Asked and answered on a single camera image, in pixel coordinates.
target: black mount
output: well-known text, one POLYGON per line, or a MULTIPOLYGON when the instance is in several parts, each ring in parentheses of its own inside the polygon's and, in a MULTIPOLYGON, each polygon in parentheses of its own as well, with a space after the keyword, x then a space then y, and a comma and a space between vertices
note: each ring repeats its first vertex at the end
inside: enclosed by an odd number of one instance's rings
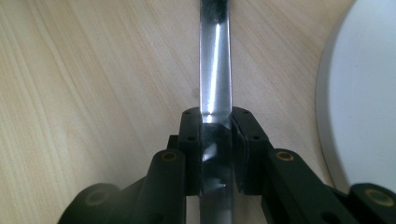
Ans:
MULTIPOLYGON (((396 223, 396 195, 373 184, 351 187, 348 195, 324 185, 302 158, 274 149, 259 122, 234 107, 233 169, 239 192, 262 196, 268 223, 396 223)), ((182 224, 186 196, 200 189, 201 136, 198 107, 186 110, 179 135, 151 161, 146 177, 119 190, 108 184, 84 189, 59 223, 182 224)))

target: black plastic part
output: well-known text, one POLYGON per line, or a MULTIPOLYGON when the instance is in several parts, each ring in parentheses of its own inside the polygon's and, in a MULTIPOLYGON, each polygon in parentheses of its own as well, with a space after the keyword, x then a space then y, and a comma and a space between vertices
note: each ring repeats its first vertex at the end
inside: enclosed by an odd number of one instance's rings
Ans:
POLYGON ((166 149, 154 156, 146 177, 123 191, 109 184, 84 189, 59 223, 183 224, 185 216, 185 157, 166 149))
POLYGON ((134 208, 131 224, 183 224, 186 219, 185 158, 178 150, 152 159, 134 208))
POLYGON ((166 149, 178 149, 178 135, 169 135, 166 149))
POLYGON ((117 205, 111 213, 108 223, 127 224, 130 223, 134 212, 137 198, 145 182, 145 177, 134 182, 131 186, 123 189, 117 197, 117 205))
POLYGON ((116 186, 109 184, 84 189, 66 208, 59 224, 107 224, 119 192, 116 186))
POLYGON ((236 186, 246 195, 261 195, 264 155, 273 147, 262 126, 246 109, 233 107, 233 168, 236 186))
MULTIPOLYGON (((290 223, 358 223, 347 209, 337 200, 332 191, 322 184, 318 177, 305 164, 301 157, 286 149, 275 149, 265 160, 265 175, 271 182, 273 197, 283 204, 284 214, 275 209, 262 207, 264 214, 272 217, 289 216, 290 223)), ((264 204, 271 206, 265 195, 264 204)), ((274 223, 284 223, 274 219, 274 223)))
POLYGON ((347 207, 360 223, 396 223, 396 194, 378 185, 352 186, 347 207))
POLYGON ((178 133, 177 148, 186 156, 186 195, 199 194, 201 163, 200 127, 202 125, 199 107, 183 112, 178 133))

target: white round object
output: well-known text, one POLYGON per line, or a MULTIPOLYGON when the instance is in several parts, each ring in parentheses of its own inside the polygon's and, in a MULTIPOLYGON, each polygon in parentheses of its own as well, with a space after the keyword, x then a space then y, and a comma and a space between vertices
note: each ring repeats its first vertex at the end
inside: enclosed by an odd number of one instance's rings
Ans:
POLYGON ((374 183, 396 192, 396 1, 358 0, 332 32, 317 117, 338 189, 374 183))

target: wooden table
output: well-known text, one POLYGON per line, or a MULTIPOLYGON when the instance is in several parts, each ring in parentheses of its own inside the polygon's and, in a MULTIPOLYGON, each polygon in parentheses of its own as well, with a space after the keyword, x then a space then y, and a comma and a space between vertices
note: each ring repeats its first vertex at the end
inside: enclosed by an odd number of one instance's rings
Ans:
MULTIPOLYGON (((231 1, 233 104, 327 184, 316 77, 351 4, 231 1)), ((145 175, 199 105, 198 47, 198 0, 0 0, 0 223, 55 223, 89 185, 145 175)), ((235 213, 264 221, 259 197, 238 197, 235 213)))

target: screw hole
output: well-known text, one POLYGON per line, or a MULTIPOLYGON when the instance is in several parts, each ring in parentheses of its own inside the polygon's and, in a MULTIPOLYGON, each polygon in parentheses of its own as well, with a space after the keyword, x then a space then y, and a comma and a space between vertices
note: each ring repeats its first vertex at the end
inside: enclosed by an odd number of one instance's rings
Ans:
POLYGON ((364 191, 364 193, 370 200, 379 205, 386 207, 392 207, 393 205, 395 205, 395 202, 391 197, 388 196, 388 194, 377 189, 367 189, 366 191, 364 191))
POLYGON ((86 198, 85 198, 85 204, 88 206, 96 206, 101 203, 104 203, 108 197, 110 196, 110 193, 105 190, 105 189, 96 189, 92 191, 86 198))
POLYGON ((174 152, 165 152, 161 155, 163 161, 175 161, 177 158, 177 154, 174 152))
POLYGON ((341 223, 340 218, 331 212, 324 212, 321 214, 323 221, 329 224, 339 224, 341 223))
POLYGON ((294 160, 293 155, 291 155, 289 152, 280 151, 280 152, 276 153, 276 156, 277 156, 278 159, 280 159, 282 161, 292 161, 292 160, 294 160))

